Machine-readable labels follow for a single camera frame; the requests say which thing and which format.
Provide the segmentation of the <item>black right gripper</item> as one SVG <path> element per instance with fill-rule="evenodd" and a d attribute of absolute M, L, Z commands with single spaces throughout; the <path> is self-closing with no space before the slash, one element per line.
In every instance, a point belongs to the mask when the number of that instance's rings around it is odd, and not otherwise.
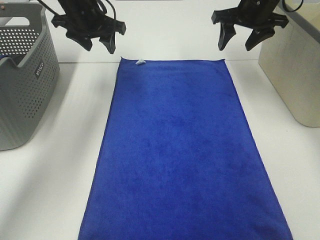
<path fill-rule="evenodd" d="M 237 7 L 215 10 L 211 20 L 220 23 L 218 48 L 223 51 L 227 43 L 236 35 L 235 25 L 252 29 L 245 42 L 247 51 L 275 34 L 273 27 L 285 28 L 289 23 L 285 15 L 274 13 L 277 0 L 241 0 Z"/>

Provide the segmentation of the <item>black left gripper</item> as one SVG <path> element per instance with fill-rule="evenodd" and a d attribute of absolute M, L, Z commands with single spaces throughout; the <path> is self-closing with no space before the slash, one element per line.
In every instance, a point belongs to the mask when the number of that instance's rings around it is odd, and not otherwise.
<path fill-rule="evenodd" d="M 107 16 L 107 9 L 100 0 L 60 0 L 63 15 L 56 14 L 51 20 L 54 27 L 66 29 L 66 37 L 86 51 L 92 49 L 92 38 L 98 38 L 110 54 L 116 50 L 115 34 L 124 35 L 126 24 Z"/>

